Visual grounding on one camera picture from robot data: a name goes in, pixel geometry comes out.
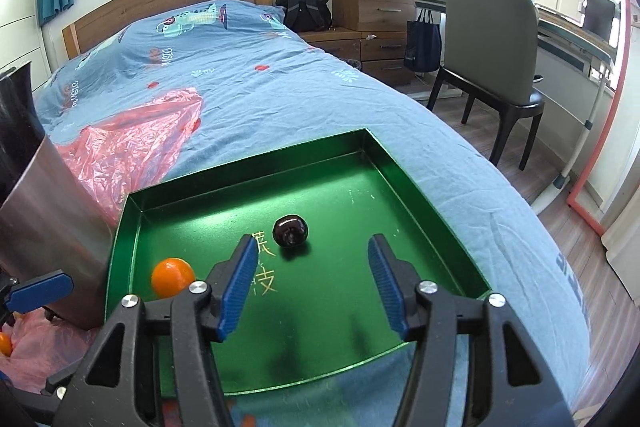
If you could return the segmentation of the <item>orange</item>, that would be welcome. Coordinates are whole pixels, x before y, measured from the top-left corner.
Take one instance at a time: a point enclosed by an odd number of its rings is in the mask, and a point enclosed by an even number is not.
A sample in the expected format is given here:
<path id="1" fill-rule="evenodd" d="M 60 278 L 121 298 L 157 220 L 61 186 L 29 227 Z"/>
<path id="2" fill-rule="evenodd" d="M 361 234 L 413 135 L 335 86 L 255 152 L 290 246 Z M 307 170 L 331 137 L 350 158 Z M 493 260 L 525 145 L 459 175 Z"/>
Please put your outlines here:
<path id="1" fill-rule="evenodd" d="M 11 337 L 5 333 L 0 333 L 0 353 L 5 357 L 9 357 L 12 353 Z"/>
<path id="2" fill-rule="evenodd" d="M 158 298 L 174 297 L 195 280 L 191 265 L 181 258 L 166 258 L 151 273 L 152 291 Z"/>

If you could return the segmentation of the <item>dark plum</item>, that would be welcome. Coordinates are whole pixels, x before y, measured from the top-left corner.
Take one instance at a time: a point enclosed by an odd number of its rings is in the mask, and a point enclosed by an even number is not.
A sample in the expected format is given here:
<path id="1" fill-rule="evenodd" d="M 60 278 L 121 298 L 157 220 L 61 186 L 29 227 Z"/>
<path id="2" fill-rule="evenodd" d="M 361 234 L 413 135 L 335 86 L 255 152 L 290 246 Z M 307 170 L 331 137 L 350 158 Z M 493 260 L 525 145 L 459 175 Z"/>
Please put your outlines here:
<path id="1" fill-rule="evenodd" d="M 272 237 L 282 248 L 296 248 L 306 242 L 308 225 L 300 216 L 284 216 L 274 222 Z"/>

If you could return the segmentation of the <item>electric kettle steel black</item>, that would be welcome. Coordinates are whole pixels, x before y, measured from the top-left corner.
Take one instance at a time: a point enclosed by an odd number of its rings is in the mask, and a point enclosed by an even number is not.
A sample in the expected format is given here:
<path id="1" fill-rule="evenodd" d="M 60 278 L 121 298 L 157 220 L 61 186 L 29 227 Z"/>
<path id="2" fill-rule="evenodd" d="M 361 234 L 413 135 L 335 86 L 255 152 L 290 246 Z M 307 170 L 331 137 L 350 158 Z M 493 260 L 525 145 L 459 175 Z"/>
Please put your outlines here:
<path id="1" fill-rule="evenodd" d="M 48 308 L 93 329 L 103 323 L 114 233 L 40 124 L 30 65 L 2 72 L 1 268 L 21 281 L 63 271 L 73 291 Z"/>

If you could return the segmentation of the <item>pink plastic sheet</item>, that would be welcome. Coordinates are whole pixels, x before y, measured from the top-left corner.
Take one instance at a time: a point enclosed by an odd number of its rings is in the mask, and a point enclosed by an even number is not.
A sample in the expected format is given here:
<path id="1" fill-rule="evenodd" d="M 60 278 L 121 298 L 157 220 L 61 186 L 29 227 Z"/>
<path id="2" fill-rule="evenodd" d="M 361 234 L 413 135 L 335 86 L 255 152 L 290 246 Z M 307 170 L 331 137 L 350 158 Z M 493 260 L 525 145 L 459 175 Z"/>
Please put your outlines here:
<path id="1" fill-rule="evenodd" d="M 116 225 L 126 196 L 160 183 L 174 167 L 184 143 L 200 127 L 202 106 L 195 89 L 171 90 L 90 124 L 56 151 L 106 212 L 107 222 Z M 43 307 L 17 312 L 13 325 L 1 327 L 12 341 L 11 355 L 1 355 L 1 374 L 14 387 L 38 393 L 49 376 L 86 354 L 98 330 L 49 319 Z"/>

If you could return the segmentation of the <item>green metal tray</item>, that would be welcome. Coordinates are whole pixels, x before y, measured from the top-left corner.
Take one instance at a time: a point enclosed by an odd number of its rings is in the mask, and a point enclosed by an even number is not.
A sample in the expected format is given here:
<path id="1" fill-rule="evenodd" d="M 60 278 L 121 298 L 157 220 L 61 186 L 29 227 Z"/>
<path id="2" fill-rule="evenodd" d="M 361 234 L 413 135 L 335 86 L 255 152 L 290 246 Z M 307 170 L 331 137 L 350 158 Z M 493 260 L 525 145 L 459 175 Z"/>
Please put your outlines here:
<path id="1" fill-rule="evenodd" d="M 297 215 L 305 243 L 282 248 L 274 222 Z M 238 327 L 214 346 L 227 395 L 282 389 L 354 369 L 400 348 L 368 262 L 381 234 L 396 257 L 451 294 L 489 284 L 435 207 L 367 130 L 283 147 L 130 194 L 114 239 L 105 306 L 154 298 L 158 262 L 205 277 L 254 236 L 259 261 Z"/>

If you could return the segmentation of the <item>white wardrobe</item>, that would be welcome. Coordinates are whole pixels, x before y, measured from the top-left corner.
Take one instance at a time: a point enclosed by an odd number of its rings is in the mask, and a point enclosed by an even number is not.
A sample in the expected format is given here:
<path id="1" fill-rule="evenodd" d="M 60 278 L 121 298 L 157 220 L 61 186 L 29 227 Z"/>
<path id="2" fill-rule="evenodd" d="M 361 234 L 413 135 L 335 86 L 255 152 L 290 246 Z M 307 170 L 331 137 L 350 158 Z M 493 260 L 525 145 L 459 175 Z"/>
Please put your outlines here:
<path id="1" fill-rule="evenodd" d="M 1 70 L 30 65 L 32 91 L 51 75 L 42 32 L 37 20 L 37 0 L 0 0 Z"/>

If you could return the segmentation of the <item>grey office chair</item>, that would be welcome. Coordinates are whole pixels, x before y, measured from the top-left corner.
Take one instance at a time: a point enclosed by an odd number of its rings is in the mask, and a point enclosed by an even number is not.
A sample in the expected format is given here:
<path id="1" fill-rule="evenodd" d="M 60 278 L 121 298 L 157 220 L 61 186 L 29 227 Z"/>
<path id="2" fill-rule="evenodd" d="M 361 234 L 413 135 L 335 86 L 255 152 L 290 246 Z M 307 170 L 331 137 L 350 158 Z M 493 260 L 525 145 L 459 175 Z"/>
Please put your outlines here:
<path id="1" fill-rule="evenodd" d="M 534 88 L 538 12 L 532 0 L 446 0 L 444 61 L 430 98 L 432 110 L 448 83 L 468 95 L 465 124 L 475 101 L 499 115 L 489 161 L 497 165 L 515 124 L 529 118 L 527 141 L 518 168 L 526 168 L 544 113 L 544 98 Z"/>

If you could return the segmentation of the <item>white desk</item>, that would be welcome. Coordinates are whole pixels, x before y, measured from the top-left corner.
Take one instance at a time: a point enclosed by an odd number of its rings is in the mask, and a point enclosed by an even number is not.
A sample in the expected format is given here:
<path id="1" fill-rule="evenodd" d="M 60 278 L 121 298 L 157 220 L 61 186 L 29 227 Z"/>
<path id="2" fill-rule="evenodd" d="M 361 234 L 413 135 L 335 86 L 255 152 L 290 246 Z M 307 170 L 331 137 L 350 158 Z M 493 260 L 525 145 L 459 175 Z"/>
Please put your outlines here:
<path id="1" fill-rule="evenodd" d="M 446 0 L 413 0 L 421 9 L 441 12 L 446 18 Z M 570 62 L 574 68 L 581 69 L 589 74 L 596 66 L 601 66 L 598 86 L 603 88 L 608 81 L 614 54 L 608 45 L 588 35 L 588 32 L 579 28 L 562 17 L 548 12 L 538 12 L 538 49 L 546 50 L 556 57 Z M 544 98 L 544 106 L 549 101 L 547 93 L 537 89 L 537 83 L 544 81 L 544 76 L 534 83 L 534 88 Z"/>

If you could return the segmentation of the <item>dark blue tote bag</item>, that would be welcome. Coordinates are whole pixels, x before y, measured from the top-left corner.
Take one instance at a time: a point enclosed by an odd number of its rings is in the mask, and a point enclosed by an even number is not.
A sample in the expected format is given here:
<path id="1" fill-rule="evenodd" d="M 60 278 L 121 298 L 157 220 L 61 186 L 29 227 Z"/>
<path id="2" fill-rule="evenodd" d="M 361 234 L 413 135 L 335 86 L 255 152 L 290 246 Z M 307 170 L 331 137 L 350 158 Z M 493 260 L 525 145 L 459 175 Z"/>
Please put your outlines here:
<path id="1" fill-rule="evenodd" d="M 411 72 L 435 72 L 440 67 L 442 36 L 431 10 L 421 10 L 416 20 L 407 23 L 404 65 Z"/>

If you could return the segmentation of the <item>low wooden nightstand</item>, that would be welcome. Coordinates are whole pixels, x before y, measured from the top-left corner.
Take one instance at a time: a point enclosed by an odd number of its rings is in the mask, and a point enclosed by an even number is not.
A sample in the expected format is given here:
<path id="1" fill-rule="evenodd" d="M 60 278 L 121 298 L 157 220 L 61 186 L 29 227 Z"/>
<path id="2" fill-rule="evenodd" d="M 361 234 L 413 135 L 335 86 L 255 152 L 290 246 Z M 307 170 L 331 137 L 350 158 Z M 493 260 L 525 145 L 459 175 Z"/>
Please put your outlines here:
<path id="1" fill-rule="evenodd" d="M 324 31 L 301 32 L 299 37 L 306 43 L 343 61 L 360 61 L 360 32 L 334 27 Z"/>

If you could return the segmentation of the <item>black backpack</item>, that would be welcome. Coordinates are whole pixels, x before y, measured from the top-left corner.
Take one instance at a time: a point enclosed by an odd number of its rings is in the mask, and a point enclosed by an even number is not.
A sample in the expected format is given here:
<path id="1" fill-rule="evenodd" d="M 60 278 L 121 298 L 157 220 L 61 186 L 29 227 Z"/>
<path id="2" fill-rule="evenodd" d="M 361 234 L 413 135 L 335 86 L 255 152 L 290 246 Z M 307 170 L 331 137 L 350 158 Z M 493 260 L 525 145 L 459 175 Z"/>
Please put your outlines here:
<path id="1" fill-rule="evenodd" d="M 284 23 L 296 34 L 332 27 L 329 0 L 276 0 L 284 9 Z"/>

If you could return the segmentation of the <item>wooden drawer cabinet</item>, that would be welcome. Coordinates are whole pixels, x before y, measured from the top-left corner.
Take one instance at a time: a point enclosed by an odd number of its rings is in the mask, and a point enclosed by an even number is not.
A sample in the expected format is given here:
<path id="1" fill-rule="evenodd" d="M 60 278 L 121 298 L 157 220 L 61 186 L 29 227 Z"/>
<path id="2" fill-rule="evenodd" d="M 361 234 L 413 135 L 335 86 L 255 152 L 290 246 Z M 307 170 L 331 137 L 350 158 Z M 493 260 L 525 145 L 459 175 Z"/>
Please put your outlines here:
<path id="1" fill-rule="evenodd" d="M 404 65 L 407 23 L 416 17 L 412 0 L 332 0 L 331 12 L 338 28 L 358 34 L 363 72 L 390 87 L 413 80 Z"/>

